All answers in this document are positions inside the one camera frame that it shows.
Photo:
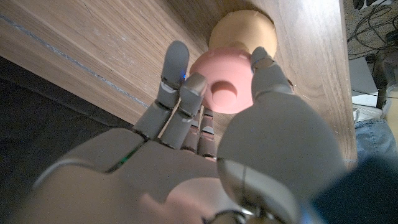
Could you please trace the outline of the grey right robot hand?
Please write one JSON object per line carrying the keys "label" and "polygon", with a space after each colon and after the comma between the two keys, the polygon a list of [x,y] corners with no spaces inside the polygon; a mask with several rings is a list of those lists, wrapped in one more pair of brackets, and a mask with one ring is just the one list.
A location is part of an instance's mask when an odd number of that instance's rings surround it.
{"label": "grey right robot hand", "polygon": [[169,47],[159,94],[132,130],[72,149],[10,223],[300,223],[346,173],[333,131],[262,48]]}

